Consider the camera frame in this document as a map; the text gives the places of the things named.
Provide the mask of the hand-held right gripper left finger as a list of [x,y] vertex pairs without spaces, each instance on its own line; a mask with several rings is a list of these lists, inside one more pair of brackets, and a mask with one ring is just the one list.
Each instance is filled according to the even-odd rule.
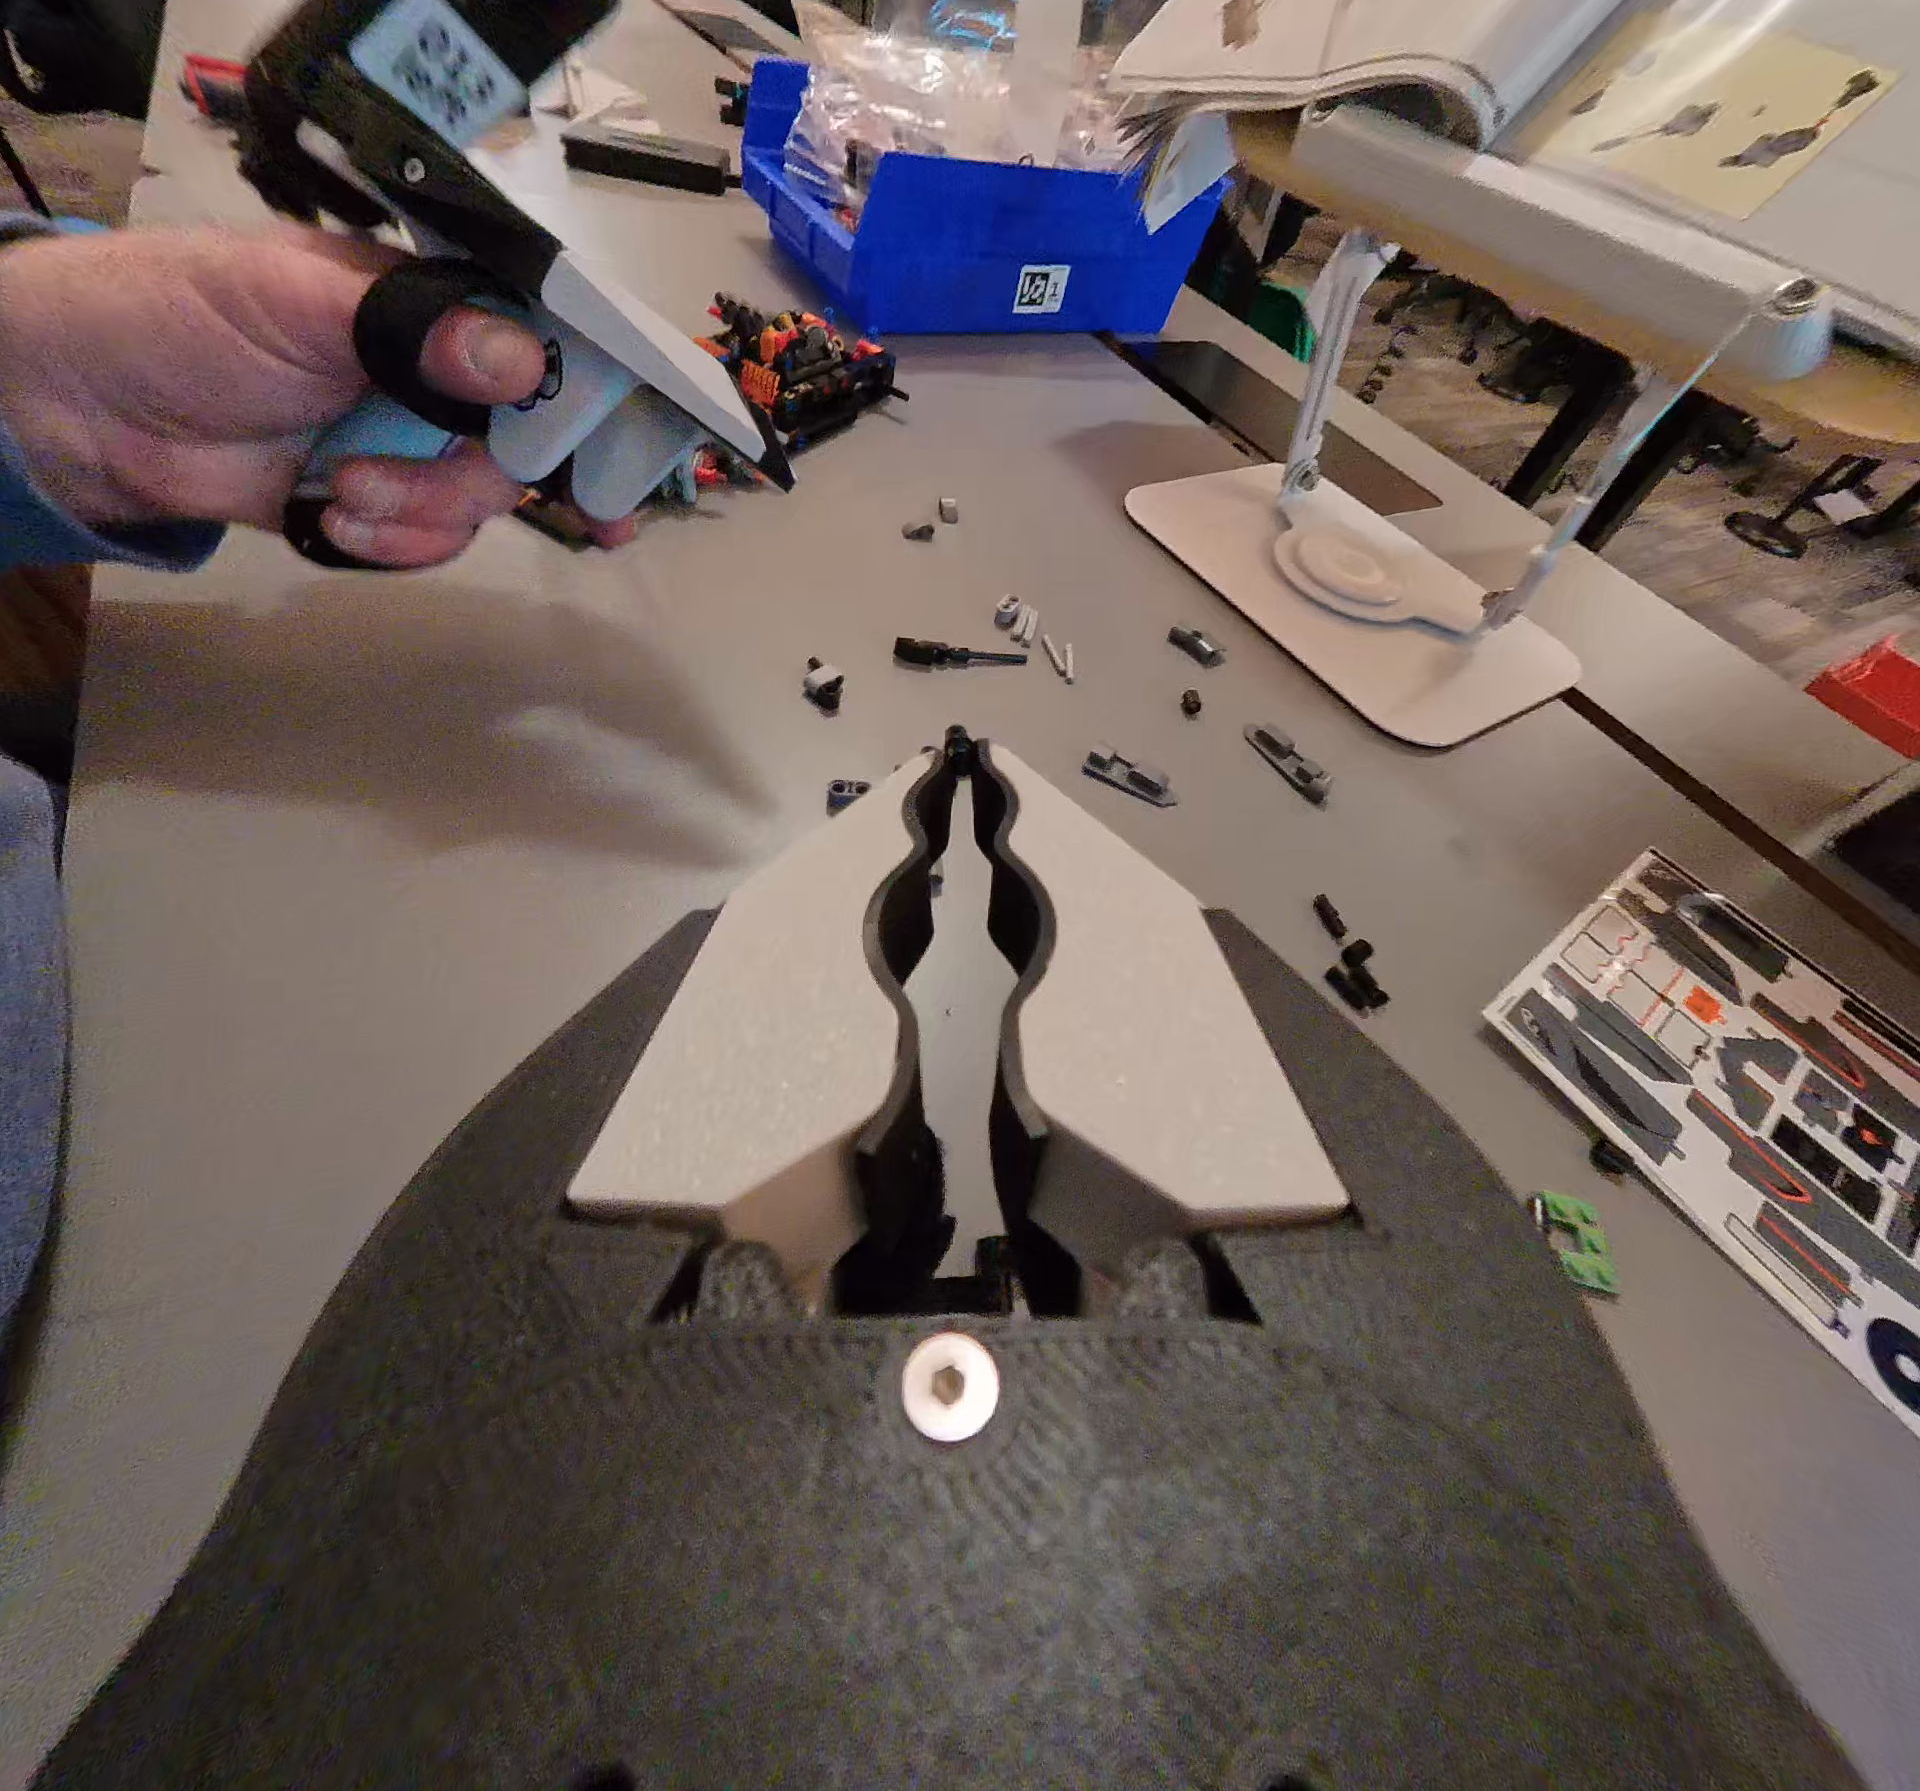
[[957,790],[929,743],[718,909],[567,1206],[764,1244],[844,1313],[920,1313],[955,1237],[904,994]]

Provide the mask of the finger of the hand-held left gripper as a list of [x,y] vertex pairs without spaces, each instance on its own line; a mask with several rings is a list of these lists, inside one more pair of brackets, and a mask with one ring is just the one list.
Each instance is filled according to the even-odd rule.
[[671,403],[702,427],[695,444],[720,441],[780,493],[796,485],[770,415],[740,392],[713,351],[637,298],[606,258],[560,247],[540,302],[633,377],[630,399]]

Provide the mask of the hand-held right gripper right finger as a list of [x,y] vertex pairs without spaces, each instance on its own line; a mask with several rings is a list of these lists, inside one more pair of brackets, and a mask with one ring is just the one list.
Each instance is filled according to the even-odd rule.
[[1021,1294],[1165,1239],[1331,1223],[1351,1191],[1236,981],[1205,907],[1008,746],[969,746],[1000,1020],[989,1160]]

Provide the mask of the partly built lego model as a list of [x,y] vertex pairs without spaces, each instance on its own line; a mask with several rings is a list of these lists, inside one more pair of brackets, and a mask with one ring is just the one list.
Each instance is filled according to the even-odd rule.
[[[830,315],[798,307],[764,312],[713,293],[708,319],[711,327],[695,345],[727,369],[740,399],[769,417],[786,459],[851,429],[865,412],[906,403],[893,351],[858,329],[839,329]],[[645,518],[700,511],[702,498],[756,485],[763,475],[720,444],[702,444],[637,511],[613,521],[581,514],[567,494],[567,480],[571,472],[560,469],[552,480],[522,488],[515,518],[571,551],[613,551],[630,545]]]

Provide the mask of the scattered black lego pins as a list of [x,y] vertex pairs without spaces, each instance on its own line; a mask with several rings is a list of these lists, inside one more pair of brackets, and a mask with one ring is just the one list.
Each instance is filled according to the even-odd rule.
[[1334,961],[1324,972],[1334,995],[1356,1015],[1386,1009],[1390,994],[1375,976],[1375,945],[1351,934],[1330,894],[1317,894],[1311,899],[1311,912],[1321,922],[1324,934],[1334,943]]

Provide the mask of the green lego piece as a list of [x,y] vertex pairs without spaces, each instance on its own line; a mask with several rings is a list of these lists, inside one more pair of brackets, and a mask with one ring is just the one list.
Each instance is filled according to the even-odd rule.
[[1527,1197],[1527,1211],[1568,1284],[1597,1298],[1620,1296],[1618,1258],[1593,1204],[1536,1191]]

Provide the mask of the lego sticker sheet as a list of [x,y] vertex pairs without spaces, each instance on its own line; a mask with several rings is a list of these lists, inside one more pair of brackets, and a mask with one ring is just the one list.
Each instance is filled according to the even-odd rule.
[[1917,1037],[1658,849],[1482,1010],[1917,1435]]

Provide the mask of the person's left hand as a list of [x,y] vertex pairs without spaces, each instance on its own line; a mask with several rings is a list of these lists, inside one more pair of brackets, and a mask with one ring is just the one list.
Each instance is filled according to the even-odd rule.
[[[83,518],[282,533],[314,441],[369,392],[350,324],[398,261],[302,225],[5,247],[2,405],[44,488]],[[107,332],[153,363],[110,380]],[[453,403],[515,405],[540,375],[538,339],[492,309],[437,319],[420,351],[420,380]],[[357,564],[437,567],[513,516],[522,488],[468,441],[432,459],[355,455],[321,531]]]

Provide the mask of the white paper pieces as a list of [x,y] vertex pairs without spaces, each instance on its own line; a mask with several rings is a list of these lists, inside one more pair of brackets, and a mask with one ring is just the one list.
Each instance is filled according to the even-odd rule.
[[531,84],[531,114],[560,122],[602,117],[639,117],[639,122],[645,122],[650,117],[645,94],[630,90],[580,57],[565,57]]

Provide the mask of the black flat device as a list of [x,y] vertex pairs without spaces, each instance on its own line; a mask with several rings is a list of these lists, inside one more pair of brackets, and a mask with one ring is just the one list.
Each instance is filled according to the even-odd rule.
[[727,148],[684,142],[663,133],[624,128],[613,120],[571,122],[560,133],[571,172],[615,184],[642,184],[689,196],[727,196],[740,187]]

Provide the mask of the blue bin with square label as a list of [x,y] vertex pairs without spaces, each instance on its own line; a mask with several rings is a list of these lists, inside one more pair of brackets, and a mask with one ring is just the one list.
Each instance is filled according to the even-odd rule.
[[814,68],[764,53],[750,76],[740,177],[770,244],[830,309],[896,337],[1153,337],[1196,258],[1226,174],[1177,184],[1148,225],[1141,177],[881,154],[855,223],[786,169]]

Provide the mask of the pile of clear plastic bags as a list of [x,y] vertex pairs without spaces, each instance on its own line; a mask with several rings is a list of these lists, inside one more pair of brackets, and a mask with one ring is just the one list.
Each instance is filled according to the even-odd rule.
[[1120,52],[1167,0],[793,0],[814,62],[804,133],[844,154],[1131,165]]

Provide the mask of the white book stand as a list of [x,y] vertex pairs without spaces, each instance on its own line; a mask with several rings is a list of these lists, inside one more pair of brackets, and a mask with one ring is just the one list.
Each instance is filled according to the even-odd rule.
[[[1599,494],[1691,389],[1745,412],[1917,448],[1917,315],[1881,321],[1897,357],[1836,348],[1836,287],[1805,266],[1564,172],[1507,163],[1365,107],[1325,81],[1141,114],[1185,154],[1173,112],[1225,114],[1248,172],[1348,219],[1330,265],[1285,463],[1145,482],[1128,518],[1331,697],[1411,746],[1458,746],[1568,694],[1578,656],[1527,619]],[[1435,521],[1365,508],[1324,469],[1338,369],[1392,247],[1622,355],[1640,377],[1590,488],[1486,588]]]

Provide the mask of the red plastic bin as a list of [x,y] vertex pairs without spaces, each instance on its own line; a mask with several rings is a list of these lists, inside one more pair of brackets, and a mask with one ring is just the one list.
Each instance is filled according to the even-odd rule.
[[1805,694],[1898,758],[1917,758],[1917,647],[1884,636],[1811,675]]

